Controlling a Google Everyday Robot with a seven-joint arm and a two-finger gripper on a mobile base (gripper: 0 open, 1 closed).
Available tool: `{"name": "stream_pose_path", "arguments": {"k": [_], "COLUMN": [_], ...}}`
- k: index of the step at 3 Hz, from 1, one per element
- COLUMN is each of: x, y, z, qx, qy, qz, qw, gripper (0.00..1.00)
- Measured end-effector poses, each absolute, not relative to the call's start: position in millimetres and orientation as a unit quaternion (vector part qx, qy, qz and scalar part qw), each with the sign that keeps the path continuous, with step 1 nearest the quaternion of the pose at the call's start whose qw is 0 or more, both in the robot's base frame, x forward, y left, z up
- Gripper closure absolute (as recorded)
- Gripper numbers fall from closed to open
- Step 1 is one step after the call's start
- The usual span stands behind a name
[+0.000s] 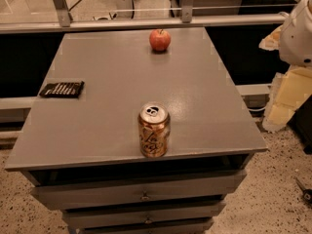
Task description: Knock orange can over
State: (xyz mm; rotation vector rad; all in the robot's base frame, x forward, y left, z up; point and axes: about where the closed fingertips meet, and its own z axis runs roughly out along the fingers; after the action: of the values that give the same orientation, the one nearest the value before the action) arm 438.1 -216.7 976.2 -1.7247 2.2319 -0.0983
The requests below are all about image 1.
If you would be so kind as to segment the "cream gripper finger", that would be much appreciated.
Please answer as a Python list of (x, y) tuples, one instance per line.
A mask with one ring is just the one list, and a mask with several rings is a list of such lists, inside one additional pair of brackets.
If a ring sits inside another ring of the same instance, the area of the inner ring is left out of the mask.
[(267, 132), (280, 131), (311, 96), (312, 68), (291, 65), (284, 75), (277, 74), (272, 81), (262, 127)]
[(265, 51), (275, 51), (280, 48), (280, 34), (282, 26), (275, 28), (270, 34), (263, 38), (258, 47)]

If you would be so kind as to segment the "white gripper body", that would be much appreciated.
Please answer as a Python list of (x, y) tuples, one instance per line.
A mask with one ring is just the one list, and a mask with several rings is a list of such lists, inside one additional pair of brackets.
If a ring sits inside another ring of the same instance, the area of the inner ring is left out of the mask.
[(312, 66), (312, 0), (300, 0), (285, 19), (279, 55), (290, 65)]

